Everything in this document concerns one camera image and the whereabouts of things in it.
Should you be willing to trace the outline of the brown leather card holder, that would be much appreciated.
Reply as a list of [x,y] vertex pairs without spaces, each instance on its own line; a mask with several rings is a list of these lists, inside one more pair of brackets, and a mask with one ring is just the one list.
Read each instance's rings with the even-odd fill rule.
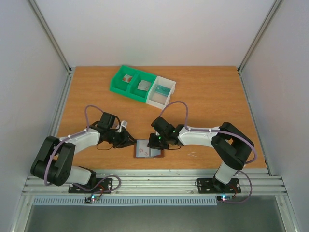
[[163,158],[164,150],[148,147],[149,140],[137,140],[134,145],[134,158]]

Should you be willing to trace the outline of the white floral card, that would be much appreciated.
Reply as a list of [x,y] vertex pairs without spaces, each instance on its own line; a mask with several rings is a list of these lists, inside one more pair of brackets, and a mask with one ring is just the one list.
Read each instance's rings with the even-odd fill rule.
[[150,156],[150,148],[147,146],[148,140],[137,140],[136,142],[136,157],[147,158]]
[[148,91],[151,86],[151,82],[141,80],[138,84],[137,89],[142,91]]

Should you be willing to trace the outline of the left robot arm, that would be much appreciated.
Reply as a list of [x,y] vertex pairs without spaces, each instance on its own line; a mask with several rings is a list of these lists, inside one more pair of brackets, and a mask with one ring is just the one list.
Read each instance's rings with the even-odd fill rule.
[[79,184],[85,192],[97,188],[97,180],[90,169],[73,166],[74,155],[92,146],[108,142],[112,148],[125,148],[136,143],[126,130],[127,122],[119,117],[103,113],[99,121],[88,124],[76,134],[57,138],[45,138],[32,166],[32,176],[48,185]]

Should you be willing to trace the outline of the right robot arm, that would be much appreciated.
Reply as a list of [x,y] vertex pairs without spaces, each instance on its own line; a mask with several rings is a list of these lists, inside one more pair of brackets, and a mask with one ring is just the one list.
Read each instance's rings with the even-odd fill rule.
[[214,128],[195,128],[184,124],[176,127],[164,118],[156,118],[151,126],[155,133],[149,137],[148,147],[168,150],[172,146],[199,145],[213,148],[222,163],[211,181],[215,192],[223,192],[230,186],[234,174],[249,163],[251,153],[256,159],[254,143],[231,123],[225,122]]

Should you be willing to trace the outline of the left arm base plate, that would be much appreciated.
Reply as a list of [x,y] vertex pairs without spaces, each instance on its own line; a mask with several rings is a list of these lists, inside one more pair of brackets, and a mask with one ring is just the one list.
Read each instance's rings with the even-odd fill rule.
[[113,179],[107,178],[101,182],[101,178],[96,178],[93,184],[91,185],[81,185],[80,187],[76,185],[69,186],[68,193],[70,194],[90,194],[94,192],[104,192],[107,193],[113,187]]

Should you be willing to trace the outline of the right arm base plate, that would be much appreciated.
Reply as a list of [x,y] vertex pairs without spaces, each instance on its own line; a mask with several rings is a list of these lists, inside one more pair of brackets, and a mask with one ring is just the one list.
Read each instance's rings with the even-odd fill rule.
[[227,184],[223,184],[216,178],[198,178],[195,186],[199,194],[232,194],[241,193],[240,183],[237,178],[232,178]]

